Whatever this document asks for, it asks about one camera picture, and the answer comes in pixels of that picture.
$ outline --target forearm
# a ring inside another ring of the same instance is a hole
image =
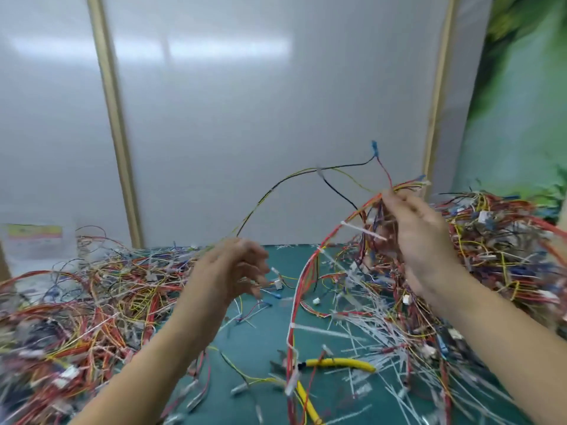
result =
[[[204,348],[187,331],[180,334],[178,328],[165,324],[72,425],[154,425],[177,381]]]
[[[465,270],[446,278],[443,315],[518,405],[538,424],[567,423],[567,343]]]

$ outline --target person's left hand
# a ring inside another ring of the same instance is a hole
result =
[[[264,276],[270,271],[267,257],[268,252],[251,240],[230,238],[219,243],[195,264],[170,321],[200,326],[202,342],[209,344],[232,300],[244,293],[262,297],[260,287],[269,284]]]

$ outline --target cut zip tie piece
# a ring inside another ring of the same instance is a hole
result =
[[[335,336],[335,337],[340,337],[340,338],[351,338],[352,340],[358,340],[358,341],[361,341],[361,342],[366,341],[366,338],[364,338],[364,337],[350,336],[350,335],[345,334],[345,333],[339,333],[338,331],[324,330],[322,328],[316,328],[314,326],[301,325],[300,323],[295,323],[295,322],[290,323],[290,327],[294,328],[294,329],[298,329],[298,330],[310,331],[312,333],[325,334],[326,336]]]
[[[344,225],[345,227],[356,229],[358,231],[363,232],[364,234],[368,234],[370,236],[379,238],[380,240],[387,240],[386,237],[382,237],[381,235],[378,235],[375,232],[369,231],[369,230],[361,228],[361,227],[357,227],[356,225],[349,224],[348,222],[344,222],[343,220],[341,221],[341,225]]]

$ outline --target person's right hand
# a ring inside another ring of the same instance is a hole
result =
[[[411,191],[387,190],[383,201],[397,220],[406,279],[415,294],[435,305],[436,293],[442,288],[439,283],[463,271],[449,237],[449,226],[440,213]]]

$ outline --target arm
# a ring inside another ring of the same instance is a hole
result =
[[[567,343],[473,278],[443,217],[423,200],[387,192],[384,203],[398,221],[414,292],[463,334],[535,423],[567,423]]]
[[[259,287],[239,280],[267,285],[267,257],[258,244],[238,239],[206,253],[171,318],[71,425],[155,425],[178,379],[214,339],[230,302],[243,293],[260,297]]]

